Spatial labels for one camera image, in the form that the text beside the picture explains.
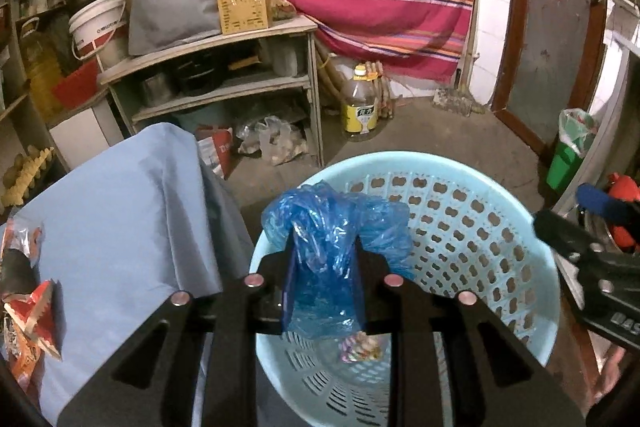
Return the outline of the blue plastic bag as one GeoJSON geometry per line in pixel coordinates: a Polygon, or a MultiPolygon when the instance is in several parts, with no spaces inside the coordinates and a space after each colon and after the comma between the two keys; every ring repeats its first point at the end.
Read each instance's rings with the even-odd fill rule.
{"type": "Polygon", "coordinates": [[[293,311],[288,329],[308,339],[360,331],[355,303],[356,243],[412,277],[410,211],[404,202],[342,193],[324,181],[282,193],[262,212],[262,231],[283,251],[293,241],[293,311]]]}

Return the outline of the pink snack wrapper bag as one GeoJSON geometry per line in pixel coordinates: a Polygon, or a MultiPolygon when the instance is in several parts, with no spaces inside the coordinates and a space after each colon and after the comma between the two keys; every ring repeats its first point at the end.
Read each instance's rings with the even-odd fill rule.
{"type": "Polygon", "coordinates": [[[350,335],[340,343],[341,360],[347,364],[378,361],[383,356],[382,341],[364,332],[350,335]]]}

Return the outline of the green bin with bag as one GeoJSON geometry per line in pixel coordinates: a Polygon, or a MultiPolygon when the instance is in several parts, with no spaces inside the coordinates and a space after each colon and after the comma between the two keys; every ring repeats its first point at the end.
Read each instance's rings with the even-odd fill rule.
{"type": "Polygon", "coordinates": [[[580,108],[559,115],[558,142],[547,174],[547,184],[562,194],[574,178],[598,132],[598,123],[580,108]]]}

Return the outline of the clear plastic bag on floor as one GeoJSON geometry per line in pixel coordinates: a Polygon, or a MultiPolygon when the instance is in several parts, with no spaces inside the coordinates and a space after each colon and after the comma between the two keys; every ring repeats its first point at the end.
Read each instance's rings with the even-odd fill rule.
{"type": "Polygon", "coordinates": [[[270,115],[243,124],[236,132],[238,153],[252,156],[257,153],[270,166],[279,166],[308,153],[308,143],[295,124],[270,115]]]}

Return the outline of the light blue table cloth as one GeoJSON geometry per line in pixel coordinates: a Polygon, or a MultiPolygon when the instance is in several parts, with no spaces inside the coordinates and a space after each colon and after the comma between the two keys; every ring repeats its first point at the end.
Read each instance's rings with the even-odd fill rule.
{"type": "Polygon", "coordinates": [[[153,124],[64,176],[18,221],[41,225],[58,359],[1,375],[6,426],[253,426],[243,279],[253,245],[193,135],[153,124]]]}

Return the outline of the cooking oil bottle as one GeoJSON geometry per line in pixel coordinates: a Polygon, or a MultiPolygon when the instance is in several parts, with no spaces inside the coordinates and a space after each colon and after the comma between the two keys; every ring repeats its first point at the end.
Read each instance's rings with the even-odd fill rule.
{"type": "Polygon", "coordinates": [[[341,90],[341,122],[349,140],[370,139],[378,127],[378,91],[372,70],[357,64],[341,90]]]}

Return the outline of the wooden door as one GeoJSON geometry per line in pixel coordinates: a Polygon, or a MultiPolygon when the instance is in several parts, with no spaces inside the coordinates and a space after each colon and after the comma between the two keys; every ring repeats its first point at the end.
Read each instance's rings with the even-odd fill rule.
{"type": "Polygon", "coordinates": [[[564,108],[588,108],[603,60],[606,0],[511,0],[494,114],[539,157],[564,108]]]}

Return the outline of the black wok pan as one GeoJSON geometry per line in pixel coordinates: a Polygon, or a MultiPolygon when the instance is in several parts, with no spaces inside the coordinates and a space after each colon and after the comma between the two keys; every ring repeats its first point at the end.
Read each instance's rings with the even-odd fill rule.
{"type": "Polygon", "coordinates": [[[176,90],[185,96],[206,94],[218,89],[229,77],[228,63],[223,60],[189,60],[175,68],[176,90]]]}

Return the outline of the white cabinet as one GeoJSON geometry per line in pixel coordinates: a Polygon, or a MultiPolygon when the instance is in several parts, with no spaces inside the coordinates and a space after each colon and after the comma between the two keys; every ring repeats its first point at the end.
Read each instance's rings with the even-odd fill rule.
{"type": "Polygon", "coordinates": [[[108,98],[56,124],[50,133],[70,170],[124,139],[108,98]]]}

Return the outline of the orange snack wrapper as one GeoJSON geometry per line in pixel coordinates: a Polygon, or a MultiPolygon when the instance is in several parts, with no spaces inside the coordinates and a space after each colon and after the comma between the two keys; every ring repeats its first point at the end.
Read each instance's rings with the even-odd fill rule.
{"type": "Polygon", "coordinates": [[[14,217],[1,239],[3,346],[18,387],[29,391],[43,355],[61,358],[54,318],[56,283],[36,274],[42,228],[14,217]]]}

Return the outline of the yellow chopstick holder box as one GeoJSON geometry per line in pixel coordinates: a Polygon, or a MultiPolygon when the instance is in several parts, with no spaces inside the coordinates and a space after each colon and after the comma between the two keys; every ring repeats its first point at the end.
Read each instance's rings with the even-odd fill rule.
{"type": "Polygon", "coordinates": [[[272,25],[270,0],[217,0],[217,8],[224,35],[267,29],[272,25]]]}

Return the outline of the red plastic basin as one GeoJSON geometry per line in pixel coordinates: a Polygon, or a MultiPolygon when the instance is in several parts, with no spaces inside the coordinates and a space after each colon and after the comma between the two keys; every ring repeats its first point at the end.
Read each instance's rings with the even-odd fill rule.
{"type": "Polygon", "coordinates": [[[89,101],[98,92],[98,74],[98,62],[92,58],[58,82],[52,88],[52,93],[66,109],[74,109],[89,101]]]}

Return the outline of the yellow egg tray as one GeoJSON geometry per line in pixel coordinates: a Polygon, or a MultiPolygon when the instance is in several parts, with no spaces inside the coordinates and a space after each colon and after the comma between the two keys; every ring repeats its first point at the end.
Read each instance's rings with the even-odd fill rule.
{"type": "Polygon", "coordinates": [[[27,156],[18,154],[16,158],[20,161],[14,162],[2,179],[1,204],[6,208],[23,206],[36,195],[55,160],[55,148],[31,147],[27,156]]]}

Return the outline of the white plastic bucket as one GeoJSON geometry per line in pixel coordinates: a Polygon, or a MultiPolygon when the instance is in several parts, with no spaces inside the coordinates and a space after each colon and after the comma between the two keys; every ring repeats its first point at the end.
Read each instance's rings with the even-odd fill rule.
{"type": "Polygon", "coordinates": [[[72,54],[77,60],[95,60],[99,72],[125,61],[128,49],[126,0],[96,0],[70,18],[72,54]]]}

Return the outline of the large yellow oil jug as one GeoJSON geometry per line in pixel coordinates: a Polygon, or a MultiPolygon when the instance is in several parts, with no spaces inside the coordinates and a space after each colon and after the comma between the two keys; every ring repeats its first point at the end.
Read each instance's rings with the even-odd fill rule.
{"type": "Polygon", "coordinates": [[[20,48],[30,94],[41,118],[49,124],[64,110],[53,94],[53,88],[63,75],[51,39],[39,30],[39,22],[40,19],[34,16],[23,24],[20,48]]]}

